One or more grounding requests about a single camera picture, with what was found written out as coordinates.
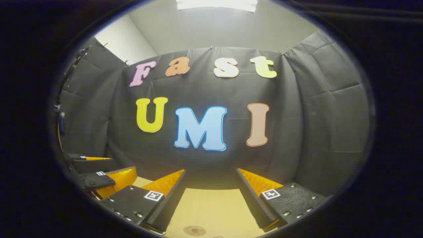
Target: foam letter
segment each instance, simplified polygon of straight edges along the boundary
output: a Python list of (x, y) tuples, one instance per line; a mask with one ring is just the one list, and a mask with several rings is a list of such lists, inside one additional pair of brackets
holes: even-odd
[(176, 74), (183, 75), (184, 73), (188, 72), (190, 67), (188, 66), (189, 62), (188, 57), (179, 57), (172, 60), (169, 63), (169, 68), (166, 70), (166, 76), (174, 76)]
[(267, 143), (266, 113), (269, 106), (264, 103), (251, 103), (247, 106), (251, 112), (251, 136), (247, 140), (248, 146), (260, 146)]
[(142, 78), (146, 78), (148, 73), (150, 72), (150, 68), (154, 68), (155, 66), (155, 61), (137, 65), (137, 71), (135, 71), (134, 79), (132, 80), (129, 86), (135, 87), (141, 85), (143, 83)]
[(156, 104), (156, 118), (153, 123), (147, 122), (147, 105), (150, 104), (148, 98), (138, 99), (135, 104), (137, 104), (137, 125), (138, 127), (145, 132), (156, 132), (162, 128), (163, 125), (163, 113), (165, 111), (165, 104), (168, 102), (168, 99), (165, 97), (156, 97), (153, 100)]
[(235, 77), (239, 69), (235, 66), (238, 62), (234, 58), (219, 58), (214, 62), (216, 68), (213, 72), (218, 77)]
[(223, 143), (222, 137), (222, 123), (223, 116), (226, 114), (224, 107), (210, 107), (204, 114), (201, 123), (198, 123), (194, 112), (190, 108), (179, 108), (175, 111), (178, 116), (178, 139), (175, 141), (175, 146), (179, 148), (188, 148), (190, 143), (187, 141), (187, 135), (191, 139), (194, 148), (200, 145), (204, 134), (206, 135), (206, 142), (203, 148), (206, 150), (223, 151), (226, 149), (226, 144)]
[(268, 78), (276, 77), (276, 71), (269, 70), (269, 65), (273, 65), (273, 61), (267, 60), (264, 56), (259, 56), (250, 59), (250, 62), (255, 63), (255, 70), (258, 75)]

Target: ceiling light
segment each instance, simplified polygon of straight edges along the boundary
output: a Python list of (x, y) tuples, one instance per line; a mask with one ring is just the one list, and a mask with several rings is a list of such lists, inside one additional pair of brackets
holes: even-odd
[(204, 7), (233, 8), (255, 12), (257, 0), (176, 0), (178, 10)]

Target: letter m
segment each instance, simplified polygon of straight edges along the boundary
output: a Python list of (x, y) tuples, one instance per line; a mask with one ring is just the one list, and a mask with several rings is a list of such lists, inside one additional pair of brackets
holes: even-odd
[(187, 135), (190, 138), (194, 148), (200, 145), (201, 139), (206, 135), (206, 142), (203, 148), (206, 150), (223, 151), (226, 144), (223, 143), (222, 123), (223, 116), (226, 114), (224, 107), (210, 107), (204, 114), (201, 123), (198, 123), (194, 112), (190, 108), (179, 108), (175, 111), (178, 116), (178, 139), (175, 146), (179, 148), (188, 148), (190, 143), (187, 141)]

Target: table surface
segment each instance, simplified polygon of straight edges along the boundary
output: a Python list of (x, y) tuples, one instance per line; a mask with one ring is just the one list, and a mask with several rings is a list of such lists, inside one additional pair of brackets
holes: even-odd
[[(134, 186), (142, 187), (150, 180), (138, 177)], [(187, 226), (206, 230), (202, 236), (184, 232)], [(189, 238), (253, 238), (263, 235), (252, 216), (239, 189), (204, 190), (185, 189), (175, 213), (170, 220), (165, 237)]]

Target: white wall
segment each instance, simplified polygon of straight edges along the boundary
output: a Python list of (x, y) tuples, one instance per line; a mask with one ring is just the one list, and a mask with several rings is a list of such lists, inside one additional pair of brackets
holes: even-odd
[(129, 15), (125, 15), (105, 27), (94, 36), (102, 45), (122, 61), (131, 65), (157, 56), (156, 52), (142, 36)]

